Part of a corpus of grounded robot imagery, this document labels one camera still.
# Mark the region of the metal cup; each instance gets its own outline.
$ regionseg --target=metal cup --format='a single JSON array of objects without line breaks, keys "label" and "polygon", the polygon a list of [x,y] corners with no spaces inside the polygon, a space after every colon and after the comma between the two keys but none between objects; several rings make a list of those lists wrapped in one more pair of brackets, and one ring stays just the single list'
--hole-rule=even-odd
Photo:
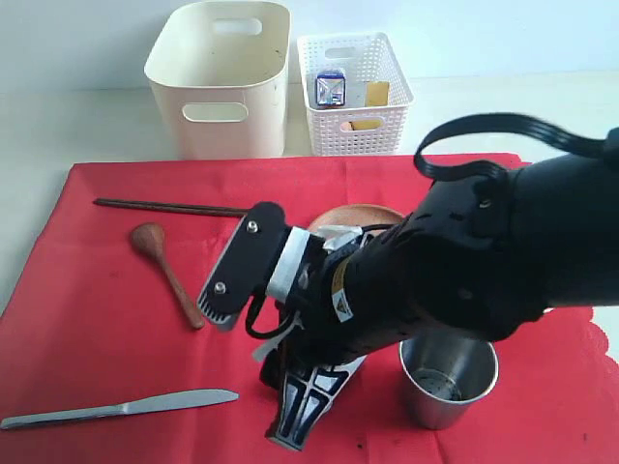
[{"label": "metal cup", "polygon": [[420,426],[434,430],[456,422],[498,378],[492,344],[449,329],[420,328],[399,344],[399,360],[408,410]]}]

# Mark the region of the white table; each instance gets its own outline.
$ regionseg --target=white table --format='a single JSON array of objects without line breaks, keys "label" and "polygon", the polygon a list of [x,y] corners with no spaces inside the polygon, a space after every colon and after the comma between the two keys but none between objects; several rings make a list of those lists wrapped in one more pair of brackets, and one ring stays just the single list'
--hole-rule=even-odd
[{"label": "white table", "polygon": [[[409,80],[415,101],[400,152],[413,153],[432,128],[466,114],[528,113],[586,136],[619,126],[619,72]],[[310,154],[302,89],[290,87],[286,156]],[[512,152],[537,161],[559,155],[516,135],[459,137],[432,153]],[[0,95],[0,311],[76,162],[173,160],[150,90]],[[594,321],[619,360],[619,308]]]}]

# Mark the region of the sticker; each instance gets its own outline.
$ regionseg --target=sticker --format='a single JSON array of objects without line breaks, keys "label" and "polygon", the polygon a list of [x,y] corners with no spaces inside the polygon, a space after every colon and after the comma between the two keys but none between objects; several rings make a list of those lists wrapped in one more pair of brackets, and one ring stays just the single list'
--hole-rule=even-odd
[{"label": "sticker", "polygon": [[336,310],[336,315],[340,322],[346,322],[353,316],[350,310],[350,304],[348,304],[348,300],[346,299],[346,293],[344,292],[344,274],[349,259],[350,257],[339,263],[336,272],[333,274],[333,281],[331,282],[331,301],[333,302],[333,308]]}]

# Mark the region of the knife blade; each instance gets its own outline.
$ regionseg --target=knife blade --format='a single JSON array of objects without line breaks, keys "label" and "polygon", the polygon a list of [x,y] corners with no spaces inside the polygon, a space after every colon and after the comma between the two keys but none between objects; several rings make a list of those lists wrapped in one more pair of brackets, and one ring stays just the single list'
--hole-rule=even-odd
[{"label": "knife blade", "polygon": [[95,408],[71,409],[53,413],[30,414],[5,418],[0,422],[1,429],[32,426],[37,424],[79,421],[86,419],[106,418],[112,416],[129,416],[132,414],[157,413],[176,409],[196,408],[212,404],[235,401],[239,393],[223,389],[202,389],[177,391],[175,393],[160,394],[148,398],[138,399],[127,403]]}]

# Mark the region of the white plastic basket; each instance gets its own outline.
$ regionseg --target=white plastic basket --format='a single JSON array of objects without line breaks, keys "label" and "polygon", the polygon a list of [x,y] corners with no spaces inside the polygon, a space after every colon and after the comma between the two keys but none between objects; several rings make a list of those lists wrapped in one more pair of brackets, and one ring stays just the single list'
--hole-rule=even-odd
[{"label": "white plastic basket", "polygon": [[[391,154],[397,148],[413,95],[389,39],[383,33],[304,36],[297,41],[309,125],[315,155]],[[343,68],[346,105],[319,109],[314,81],[318,73]],[[389,81],[387,106],[363,107],[366,83]],[[346,130],[343,123],[378,121],[374,130]]]},{"label": "white plastic basket", "polygon": [[176,10],[144,66],[183,159],[283,153],[290,12],[269,2]]}]

